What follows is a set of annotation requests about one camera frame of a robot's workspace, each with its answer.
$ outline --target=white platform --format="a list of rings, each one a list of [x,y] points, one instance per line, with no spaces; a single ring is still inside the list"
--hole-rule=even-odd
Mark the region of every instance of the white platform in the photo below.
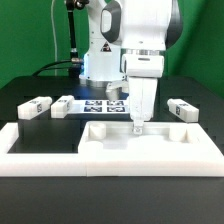
[[[7,154],[17,138],[17,123],[0,131],[0,176],[224,176],[198,124],[149,122],[135,136],[132,122],[88,122],[78,154]]]

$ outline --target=cable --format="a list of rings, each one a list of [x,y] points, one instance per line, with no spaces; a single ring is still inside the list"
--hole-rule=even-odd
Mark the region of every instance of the cable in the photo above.
[[[69,60],[62,60],[62,61],[56,61],[56,62],[47,64],[47,65],[43,66],[42,68],[38,69],[36,72],[34,72],[32,74],[32,76],[35,76],[36,77],[36,76],[38,76],[39,73],[41,73],[44,70],[51,70],[51,69],[48,69],[51,66],[59,65],[59,64],[65,64],[65,63],[71,63],[71,60],[70,59]]]
[[[51,3],[51,24],[52,24],[52,31],[53,31],[53,39],[54,39],[54,60],[58,61],[58,44],[57,44],[57,36],[56,36],[56,29],[55,29],[55,22],[54,22],[54,6],[56,0],[52,0]]]

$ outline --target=white block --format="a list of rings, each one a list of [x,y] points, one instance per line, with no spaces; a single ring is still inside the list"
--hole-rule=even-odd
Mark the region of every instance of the white block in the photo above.
[[[30,120],[50,109],[51,97],[36,97],[17,107],[19,119]]]
[[[51,106],[52,118],[64,118],[74,101],[73,96],[62,96]]]
[[[198,122],[199,110],[181,99],[169,99],[167,101],[169,111],[181,120],[191,123]]]
[[[6,154],[19,137],[18,124],[7,123],[0,131],[0,154]]]

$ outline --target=small white block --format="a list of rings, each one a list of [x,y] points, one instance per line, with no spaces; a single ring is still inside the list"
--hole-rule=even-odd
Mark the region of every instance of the small white block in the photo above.
[[[17,107],[19,119],[30,120],[50,109],[51,97],[36,97]]]
[[[106,125],[100,122],[90,124],[89,135],[94,140],[104,139],[106,137]]]
[[[73,96],[62,96],[51,106],[52,118],[64,118],[74,101]]]
[[[169,99],[167,101],[169,111],[181,120],[191,123],[198,122],[199,110],[181,99]]]
[[[7,123],[0,131],[0,153],[7,153],[18,137],[18,124]]]

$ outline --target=wall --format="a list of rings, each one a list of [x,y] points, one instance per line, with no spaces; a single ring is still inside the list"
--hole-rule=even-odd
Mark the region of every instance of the wall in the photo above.
[[[223,0],[179,0],[184,31],[166,54],[164,75],[191,76],[224,97],[224,7]],[[31,75],[54,61],[51,0],[0,6],[0,88],[17,76]],[[55,23],[59,59],[69,58],[69,30],[63,0],[55,0]],[[78,49],[88,49],[86,11],[75,12]]]

